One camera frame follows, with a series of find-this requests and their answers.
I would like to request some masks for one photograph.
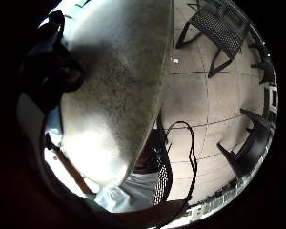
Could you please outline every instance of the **concrete floor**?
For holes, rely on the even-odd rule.
[[[190,2],[195,0],[174,0],[174,43],[185,22],[194,14],[186,5]],[[197,32],[192,27],[187,38]],[[211,79],[207,75],[216,46],[209,38],[202,35],[191,45],[173,52],[162,113],[165,128],[177,120],[193,126],[198,171],[190,204],[211,196],[235,177],[216,143],[220,141],[229,151],[240,149],[249,135],[246,128],[252,123],[239,109],[262,115],[264,85],[259,85],[259,80],[263,72],[250,67],[259,61],[257,52],[248,48],[250,39],[248,36],[233,63]],[[226,58],[222,53],[216,63]],[[169,199],[186,197],[193,175],[188,160],[190,133],[181,126],[175,128],[169,135],[173,144],[169,157],[174,174]]]

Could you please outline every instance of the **black cable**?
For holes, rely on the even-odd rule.
[[[175,124],[185,124],[187,126],[187,129],[190,131],[191,133],[191,138],[192,138],[192,143],[191,143],[191,149],[190,149],[190,152],[189,152],[189,161],[191,162],[191,166],[192,166],[192,170],[193,170],[193,179],[192,179],[192,183],[191,183],[191,187],[190,187],[190,190],[189,190],[189,193],[188,195],[184,198],[184,203],[182,204],[181,208],[179,209],[178,212],[176,212],[176,214],[170,219],[168,220],[167,222],[165,223],[162,223],[161,225],[157,226],[156,229],[159,229],[169,223],[171,223],[172,221],[174,221],[174,219],[181,213],[181,211],[183,210],[183,208],[185,207],[185,205],[191,200],[192,198],[192,193],[193,193],[193,189],[194,189],[194,185],[195,185],[195,182],[196,182],[196,174],[197,174],[197,160],[196,160],[196,157],[194,155],[194,132],[193,132],[193,129],[192,127],[189,125],[189,123],[185,122],[185,121],[176,121],[175,123],[173,123],[169,129],[167,130],[167,133],[165,134],[165,141],[167,141],[167,137],[168,137],[168,134],[170,133],[171,129],[173,128],[173,126]]]

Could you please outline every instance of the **chair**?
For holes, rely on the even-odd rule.
[[[201,32],[191,40],[184,41],[190,25]],[[217,52],[209,70],[210,78],[232,63],[248,34],[249,26],[250,21],[247,16],[232,1],[206,0],[200,10],[185,24],[175,47],[181,48],[196,40],[202,33],[208,36],[217,45]],[[215,67],[215,61],[221,51],[227,54],[229,60]]]
[[[158,154],[158,163],[160,165],[159,181],[155,186],[155,193],[153,204],[159,204],[162,201],[166,201],[172,188],[173,173],[171,163],[168,157],[168,152],[165,148],[165,133],[162,125],[161,113],[156,120],[158,141],[156,142],[156,151]]]
[[[268,52],[267,47],[265,46],[265,42],[263,42],[256,31],[251,29],[250,34],[255,40],[255,43],[250,44],[249,48],[257,49],[261,61],[251,65],[251,68],[259,68],[264,71],[263,79],[259,82],[259,84],[263,83],[276,83],[276,76],[275,76],[275,68],[271,61],[270,54]]]
[[[247,129],[250,135],[239,152],[237,154],[233,151],[229,152],[219,142],[217,143],[217,147],[228,160],[236,177],[246,176],[255,168],[258,160],[265,152],[271,134],[270,121],[253,112],[243,109],[240,111],[253,121],[254,128]]]

